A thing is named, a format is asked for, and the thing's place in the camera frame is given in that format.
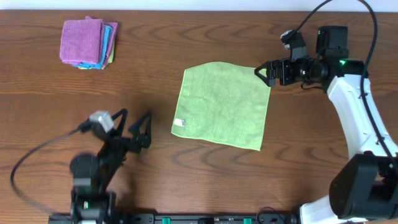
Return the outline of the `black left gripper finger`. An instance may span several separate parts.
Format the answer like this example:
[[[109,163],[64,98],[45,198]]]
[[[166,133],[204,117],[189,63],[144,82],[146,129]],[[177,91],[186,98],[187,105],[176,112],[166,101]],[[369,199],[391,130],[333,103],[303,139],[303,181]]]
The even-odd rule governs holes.
[[[144,139],[151,138],[152,115],[150,112],[139,118],[128,128],[128,132],[135,137],[142,136]]]
[[[119,121],[118,126],[116,128],[113,128],[109,132],[108,136],[110,138],[121,138],[122,137],[124,126],[125,126],[126,119],[127,119],[127,115],[128,115],[128,110],[123,108],[111,116],[113,121],[117,120],[118,118],[121,118],[121,119]]]

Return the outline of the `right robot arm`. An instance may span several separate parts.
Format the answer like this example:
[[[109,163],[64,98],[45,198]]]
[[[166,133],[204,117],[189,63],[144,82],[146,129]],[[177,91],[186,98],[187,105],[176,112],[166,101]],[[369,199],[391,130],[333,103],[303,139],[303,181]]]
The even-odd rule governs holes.
[[[295,223],[346,223],[397,218],[397,145],[387,132],[361,60],[351,59],[345,26],[321,26],[316,58],[291,30],[281,36],[290,56],[254,71],[267,86],[316,85],[335,107],[349,161],[332,180],[327,196],[300,206]]]

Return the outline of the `green microfiber cloth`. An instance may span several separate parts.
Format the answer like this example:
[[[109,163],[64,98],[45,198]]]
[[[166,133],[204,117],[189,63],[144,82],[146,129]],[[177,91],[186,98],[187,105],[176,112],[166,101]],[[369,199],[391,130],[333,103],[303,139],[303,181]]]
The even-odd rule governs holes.
[[[171,133],[260,151],[270,94],[251,67],[208,62],[187,68]]]

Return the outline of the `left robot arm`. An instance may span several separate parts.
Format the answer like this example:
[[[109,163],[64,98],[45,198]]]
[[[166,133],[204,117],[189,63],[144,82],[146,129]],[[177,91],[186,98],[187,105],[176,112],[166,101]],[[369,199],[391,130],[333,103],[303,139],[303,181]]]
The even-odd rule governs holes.
[[[71,160],[73,176],[72,223],[121,223],[123,218],[114,208],[116,194],[107,188],[117,170],[126,160],[127,153],[140,154],[151,145],[152,115],[139,118],[123,136],[128,110],[111,115],[96,111],[79,126],[79,131],[91,131],[103,146],[97,154],[83,153]]]

